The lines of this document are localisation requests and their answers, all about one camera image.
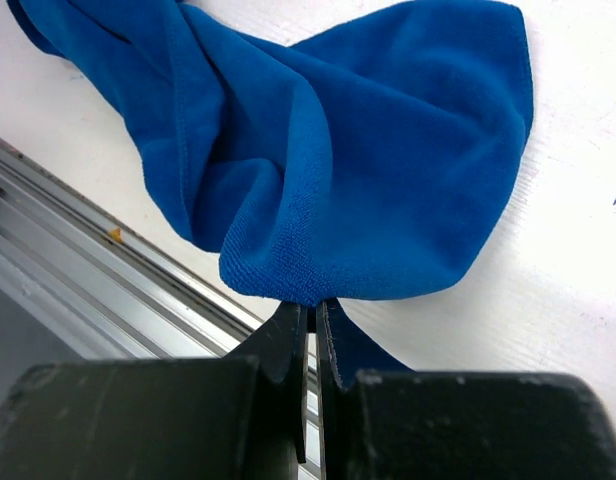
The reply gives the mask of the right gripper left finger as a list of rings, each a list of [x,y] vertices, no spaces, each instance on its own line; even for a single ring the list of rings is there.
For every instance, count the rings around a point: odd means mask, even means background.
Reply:
[[[294,479],[308,311],[220,358],[39,365],[0,408],[0,479]]]

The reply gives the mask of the blue towel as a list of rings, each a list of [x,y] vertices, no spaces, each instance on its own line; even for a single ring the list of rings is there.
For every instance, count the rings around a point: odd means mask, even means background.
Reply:
[[[406,1],[291,46],[184,1],[12,1],[122,117],[172,228],[236,292],[316,306],[460,281],[533,122],[524,18]]]

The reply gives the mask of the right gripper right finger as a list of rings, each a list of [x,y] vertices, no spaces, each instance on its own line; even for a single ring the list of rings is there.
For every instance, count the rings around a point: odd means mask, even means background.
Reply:
[[[415,371],[337,300],[316,309],[326,479],[616,479],[616,433],[577,377]]]

